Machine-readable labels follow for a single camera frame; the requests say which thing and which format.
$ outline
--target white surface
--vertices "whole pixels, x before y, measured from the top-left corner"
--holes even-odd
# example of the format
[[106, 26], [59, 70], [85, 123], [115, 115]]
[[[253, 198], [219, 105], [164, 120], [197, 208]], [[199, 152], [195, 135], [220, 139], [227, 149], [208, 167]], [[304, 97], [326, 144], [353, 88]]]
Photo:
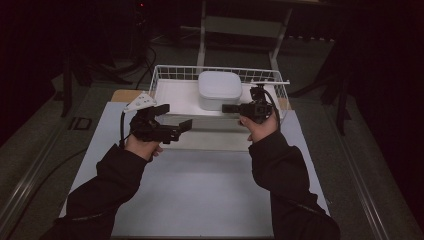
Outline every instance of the white surface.
[[[71, 191], [96, 175], [96, 163], [118, 142], [119, 120], [125, 105], [106, 105]], [[131, 114], [127, 114], [125, 126], [128, 126]], [[302, 151], [311, 181], [310, 190], [318, 195], [318, 204], [328, 212], [294, 111], [288, 112], [282, 132], [290, 145], [296, 145]], [[183, 133], [181, 138], [188, 137], [187, 133]], [[247, 136], [248, 133], [245, 133], [240, 141], [246, 143]], [[188, 139], [202, 142], [205, 138], [208, 136], [199, 134]], [[235, 140], [228, 139], [226, 144], [234, 144], [232, 141]], [[269, 193], [254, 183], [251, 159], [246, 151], [166, 149], [147, 165], [140, 191], [119, 209], [112, 235], [270, 236]]]

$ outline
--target camera mount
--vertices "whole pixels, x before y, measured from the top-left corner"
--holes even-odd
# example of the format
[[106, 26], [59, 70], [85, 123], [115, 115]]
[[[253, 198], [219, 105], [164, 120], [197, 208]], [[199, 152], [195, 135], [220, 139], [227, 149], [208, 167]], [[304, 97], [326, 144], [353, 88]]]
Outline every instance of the camera mount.
[[266, 101], [264, 84], [257, 84], [250, 89], [252, 102], [240, 105], [222, 104], [223, 113], [240, 113], [240, 115], [250, 118], [252, 121], [261, 124], [272, 114], [273, 104]]
[[178, 126], [161, 125], [155, 118], [169, 112], [170, 105], [163, 104], [157, 107], [155, 106], [156, 101], [148, 94], [142, 93], [124, 108], [121, 115], [120, 147], [123, 148], [125, 145], [123, 133], [125, 113], [132, 111], [137, 111], [137, 113], [131, 119], [130, 134], [145, 142], [155, 141], [170, 144], [171, 141], [178, 141], [183, 132], [191, 130], [192, 119], [184, 121]]

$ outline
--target white container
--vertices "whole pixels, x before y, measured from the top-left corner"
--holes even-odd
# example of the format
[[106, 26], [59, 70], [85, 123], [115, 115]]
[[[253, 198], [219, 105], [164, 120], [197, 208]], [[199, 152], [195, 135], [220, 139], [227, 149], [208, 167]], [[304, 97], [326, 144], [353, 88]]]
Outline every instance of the white container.
[[232, 72], [204, 71], [199, 75], [199, 106], [221, 111], [222, 104], [237, 104], [242, 94], [240, 77]]

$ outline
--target sleeve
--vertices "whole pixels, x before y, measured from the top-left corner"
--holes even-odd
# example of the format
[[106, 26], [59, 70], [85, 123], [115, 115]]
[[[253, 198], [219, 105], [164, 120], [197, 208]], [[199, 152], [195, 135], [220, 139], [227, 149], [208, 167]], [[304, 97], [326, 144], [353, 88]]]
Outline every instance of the sleeve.
[[309, 175], [299, 148], [276, 131], [249, 147], [255, 182], [270, 191], [275, 239], [340, 239], [337, 223], [309, 192]]
[[114, 145], [97, 163], [97, 176], [75, 189], [66, 216], [40, 239], [110, 239], [118, 208], [138, 191], [147, 161]]

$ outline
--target hand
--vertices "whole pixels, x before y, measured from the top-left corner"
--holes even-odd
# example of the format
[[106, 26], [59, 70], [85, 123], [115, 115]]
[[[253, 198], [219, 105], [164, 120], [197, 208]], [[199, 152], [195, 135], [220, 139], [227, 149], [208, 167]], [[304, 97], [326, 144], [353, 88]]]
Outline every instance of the hand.
[[159, 144], [160, 142], [143, 142], [131, 134], [125, 144], [125, 150], [149, 161], [152, 156], [157, 157], [159, 153], [163, 152]]
[[269, 116], [262, 124], [257, 124], [245, 116], [240, 116], [240, 122], [250, 131], [250, 136], [247, 140], [253, 141], [254, 143], [275, 132], [278, 129], [277, 124], [280, 124], [277, 121], [277, 116], [274, 111], [272, 111], [271, 116]]

